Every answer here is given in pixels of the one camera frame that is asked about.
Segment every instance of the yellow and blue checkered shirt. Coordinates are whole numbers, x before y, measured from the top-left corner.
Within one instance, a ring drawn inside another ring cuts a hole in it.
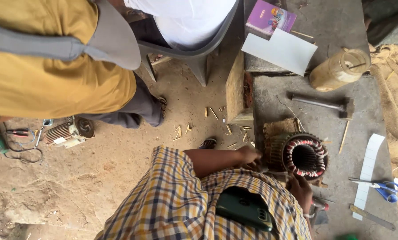
[[[216,215],[218,197],[238,186],[260,194],[276,231],[264,232]],[[245,170],[224,170],[199,179],[182,151],[159,146],[152,166],[105,223],[96,240],[270,239],[310,240],[295,198],[276,180]]]

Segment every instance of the green phone case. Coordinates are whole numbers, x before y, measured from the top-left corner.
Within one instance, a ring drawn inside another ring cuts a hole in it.
[[[244,188],[225,189],[218,198],[216,214],[266,232],[273,228],[273,216],[261,196]]]

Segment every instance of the gray trousers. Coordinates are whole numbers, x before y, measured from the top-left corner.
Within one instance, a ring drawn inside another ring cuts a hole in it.
[[[79,116],[121,125],[124,128],[139,128],[141,116],[153,127],[160,126],[164,121],[164,116],[159,100],[148,91],[147,85],[137,74],[135,74],[135,81],[137,90],[134,96],[120,110],[103,114],[79,114]]]

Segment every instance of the purple book cover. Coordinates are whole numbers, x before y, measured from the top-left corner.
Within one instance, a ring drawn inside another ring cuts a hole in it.
[[[257,0],[246,26],[270,36],[276,28],[289,32],[296,18],[296,14],[287,12],[263,0]]]

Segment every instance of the person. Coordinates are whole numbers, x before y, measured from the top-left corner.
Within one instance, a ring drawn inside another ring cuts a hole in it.
[[[108,58],[91,52],[63,61],[13,53],[0,45],[0,122],[11,117],[52,119],[79,114],[125,128],[138,128],[140,116],[154,127],[162,124],[161,102],[166,101],[151,95],[132,71],[140,64],[138,43],[129,24],[107,0],[0,0],[0,33],[7,30],[9,36],[18,32],[27,37],[71,36]]]
[[[137,40],[181,51],[198,50],[211,42],[235,2],[124,0],[127,7],[153,15],[130,23]]]
[[[313,193],[304,177],[291,174],[287,190],[264,174],[228,169],[259,160],[261,154],[248,146],[213,150],[215,145],[214,139],[207,139],[199,149],[154,148],[151,168],[95,240],[311,239],[308,213]],[[218,197],[233,186],[260,194],[275,220],[272,231],[216,214]]]

